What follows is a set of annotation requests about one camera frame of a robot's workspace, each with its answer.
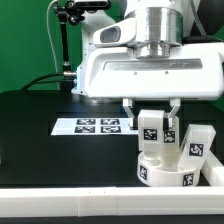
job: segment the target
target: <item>white block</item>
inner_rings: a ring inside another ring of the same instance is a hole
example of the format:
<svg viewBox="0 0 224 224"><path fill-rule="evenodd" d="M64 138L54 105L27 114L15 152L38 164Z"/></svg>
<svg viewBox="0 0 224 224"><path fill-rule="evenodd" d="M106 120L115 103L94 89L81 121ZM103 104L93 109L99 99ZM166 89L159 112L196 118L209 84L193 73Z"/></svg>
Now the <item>white block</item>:
<svg viewBox="0 0 224 224"><path fill-rule="evenodd" d="M160 152L163 143L163 117L161 110L141 110L138 116L139 150Z"/></svg>
<svg viewBox="0 0 224 224"><path fill-rule="evenodd" d="M1 189L0 217L78 216L75 188Z"/></svg>
<svg viewBox="0 0 224 224"><path fill-rule="evenodd" d="M211 125L189 125L184 137L178 167L189 169L201 169L207 157L215 130Z"/></svg>
<svg viewBox="0 0 224 224"><path fill-rule="evenodd" d="M116 215L116 187L82 188L78 204L79 217Z"/></svg>
<svg viewBox="0 0 224 224"><path fill-rule="evenodd" d="M176 169L176 157L180 151L179 145L179 118L173 119L173 127L163 132L163 147L160 160L164 170Z"/></svg>

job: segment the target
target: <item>marker cube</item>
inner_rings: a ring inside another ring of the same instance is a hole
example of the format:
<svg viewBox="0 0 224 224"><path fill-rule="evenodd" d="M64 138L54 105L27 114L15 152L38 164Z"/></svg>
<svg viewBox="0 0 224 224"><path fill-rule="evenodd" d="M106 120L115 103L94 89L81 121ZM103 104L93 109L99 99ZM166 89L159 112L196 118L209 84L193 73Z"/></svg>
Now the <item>marker cube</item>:
<svg viewBox="0 0 224 224"><path fill-rule="evenodd" d="M181 145L178 168L201 169L207 157L215 130L211 125L189 125Z"/></svg>
<svg viewBox="0 0 224 224"><path fill-rule="evenodd" d="M161 152L164 111L141 110L138 116L139 150Z"/></svg>

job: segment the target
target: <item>green wall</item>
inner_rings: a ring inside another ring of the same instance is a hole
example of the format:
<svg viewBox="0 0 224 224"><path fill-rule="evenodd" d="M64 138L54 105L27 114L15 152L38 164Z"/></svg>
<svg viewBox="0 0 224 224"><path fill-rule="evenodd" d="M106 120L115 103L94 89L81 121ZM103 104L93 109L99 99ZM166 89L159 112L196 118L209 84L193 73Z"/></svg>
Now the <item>green wall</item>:
<svg viewBox="0 0 224 224"><path fill-rule="evenodd" d="M0 92L21 89L34 78L54 73L54 61L46 28L51 0L0 1ZM114 4L109 14L117 17ZM51 10L50 28L61 71L61 39L58 19ZM74 70L81 62L80 26L68 26L70 59ZM56 84L32 89L57 89Z"/></svg>

